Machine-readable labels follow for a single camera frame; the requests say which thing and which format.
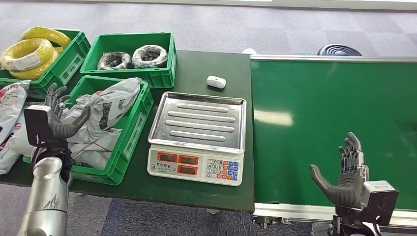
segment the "floor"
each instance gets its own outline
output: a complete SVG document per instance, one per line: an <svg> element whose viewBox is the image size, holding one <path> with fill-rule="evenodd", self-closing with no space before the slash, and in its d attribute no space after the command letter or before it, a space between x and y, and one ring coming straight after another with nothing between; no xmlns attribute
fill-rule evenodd
<svg viewBox="0 0 417 236"><path fill-rule="evenodd" d="M180 50L315 55L345 44L370 57L416 57L417 13L0 0L0 52L33 26L101 33L172 31ZM29 189L0 185L0 235L14 236ZM70 194L68 236L306 236L311 224L259 229L251 215Z"/></svg>

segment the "silver robotic arm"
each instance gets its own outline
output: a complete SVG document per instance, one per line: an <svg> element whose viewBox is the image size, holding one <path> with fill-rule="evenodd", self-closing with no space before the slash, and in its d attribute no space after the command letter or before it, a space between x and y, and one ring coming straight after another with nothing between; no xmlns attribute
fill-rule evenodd
<svg viewBox="0 0 417 236"><path fill-rule="evenodd" d="M87 121L90 109L84 108L72 123L61 123L60 115L69 95L66 87L51 85L44 105L24 110L28 141L32 153L33 182L28 205L18 236L65 236L68 211L68 187L71 184L71 152L66 139Z"/></svg>
<svg viewBox="0 0 417 236"><path fill-rule="evenodd" d="M341 153L338 185L331 185L315 165L310 175L325 196L335 204L329 236L380 236L379 225L387 226L395 208L398 191L387 181L369 181L362 146L352 132L345 139Z"/></svg>

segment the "yellow cable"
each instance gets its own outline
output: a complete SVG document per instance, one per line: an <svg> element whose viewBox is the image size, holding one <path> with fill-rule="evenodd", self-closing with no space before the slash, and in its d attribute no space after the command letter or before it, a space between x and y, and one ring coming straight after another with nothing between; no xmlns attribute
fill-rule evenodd
<svg viewBox="0 0 417 236"><path fill-rule="evenodd" d="M12 72L30 70L48 61L53 51L52 44L47 39L27 39L7 48L0 56L0 64Z"/></svg>
<svg viewBox="0 0 417 236"><path fill-rule="evenodd" d="M54 29L40 26L30 28L23 32L22 39L29 38L46 38L49 41L59 44L63 48L71 42L71 39L69 39L65 34Z"/></svg>
<svg viewBox="0 0 417 236"><path fill-rule="evenodd" d="M57 57L60 54L54 50L52 57L45 62L44 64L33 68L31 70L27 70L27 71L22 71L22 72L12 72L10 71L10 74L15 77L16 79L21 79L21 80L37 80L39 79L42 74L45 72L45 70L47 70L49 68L49 66L55 61L55 59L57 59Z"/></svg>
<svg viewBox="0 0 417 236"><path fill-rule="evenodd" d="M54 47L55 51L57 51L59 54L61 54L64 51L63 47Z"/></svg>

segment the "electronic scale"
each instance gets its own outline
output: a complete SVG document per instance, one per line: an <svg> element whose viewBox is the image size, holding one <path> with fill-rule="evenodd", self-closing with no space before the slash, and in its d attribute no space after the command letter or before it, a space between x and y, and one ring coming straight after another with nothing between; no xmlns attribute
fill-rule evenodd
<svg viewBox="0 0 417 236"><path fill-rule="evenodd" d="M148 172L239 186L245 129L244 99L166 92L148 136Z"/></svg>

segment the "green crate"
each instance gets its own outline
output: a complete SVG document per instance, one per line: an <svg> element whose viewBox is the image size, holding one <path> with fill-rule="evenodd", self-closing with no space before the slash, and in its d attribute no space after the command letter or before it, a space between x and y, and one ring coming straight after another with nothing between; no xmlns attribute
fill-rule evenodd
<svg viewBox="0 0 417 236"><path fill-rule="evenodd" d="M121 79L104 78L97 76L83 76L71 92L69 102L81 95L93 94L120 82ZM113 149L112 155L103 170L83 166L72 166L71 173L76 179L91 182L118 185L121 183L139 136L152 108L153 98L148 83L141 82L141 90L132 108L113 126L123 129ZM30 163L30 157L24 156L23 161Z"/></svg>
<svg viewBox="0 0 417 236"><path fill-rule="evenodd" d="M97 70L97 63L106 52L126 52L133 56L136 49L155 44L168 52L166 68ZM175 79L177 51L171 32L157 33L108 33L99 35L81 66L81 74L119 79L140 77L150 88L172 88Z"/></svg>
<svg viewBox="0 0 417 236"><path fill-rule="evenodd" d="M43 75L30 82L28 97L44 99L46 91L53 83L58 87L65 86L74 73L80 68L90 49L90 43L85 34L79 30L56 29L71 39L64 51ZM18 82L7 70L0 70L0 88Z"/></svg>

